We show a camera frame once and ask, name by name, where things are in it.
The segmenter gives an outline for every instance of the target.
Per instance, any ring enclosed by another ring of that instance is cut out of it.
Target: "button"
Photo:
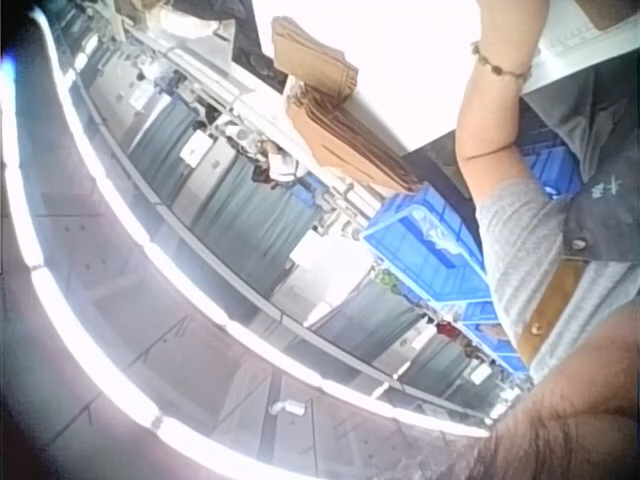
[[[531,333],[536,337],[542,335],[542,325],[540,325],[539,323],[534,323],[533,325],[531,325]]]
[[[571,241],[571,248],[574,250],[584,250],[587,248],[587,242],[582,238],[576,238]]]

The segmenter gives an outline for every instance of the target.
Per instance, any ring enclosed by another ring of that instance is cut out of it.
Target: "white counter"
[[[479,37],[476,0],[253,0],[262,48],[273,56],[271,19],[293,18],[360,69],[349,108],[398,153],[455,127]],[[529,89],[640,48],[638,19],[606,34],[573,0],[552,0]]]

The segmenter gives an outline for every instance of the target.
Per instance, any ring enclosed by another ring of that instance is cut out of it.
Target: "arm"
[[[549,0],[480,0],[480,50],[493,65],[525,73],[535,56]],[[531,176],[518,149],[519,83],[476,64],[458,117],[456,155],[477,203],[502,183]]]

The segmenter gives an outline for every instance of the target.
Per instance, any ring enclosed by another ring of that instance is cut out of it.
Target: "beaded bracelet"
[[[473,54],[473,56],[478,58],[478,64],[480,66],[488,66],[491,70],[491,73],[493,73],[496,77],[513,78],[520,85],[524,85],[531,78],[531,69],[527,70],[524,73],[515,73],[509,72],[502,67],[491,63],[491,61],[480,51],[480,45],[478,42],[473,42],[471,44],[471,53]]]

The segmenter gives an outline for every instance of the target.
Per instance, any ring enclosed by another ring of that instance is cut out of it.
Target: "apron strap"
[[[569,305],[586,267],[587,263],[582,260],[560,260],[518,340],[517,350],[525,365],[531,366],[540,347],[549,338],[549,334]]]

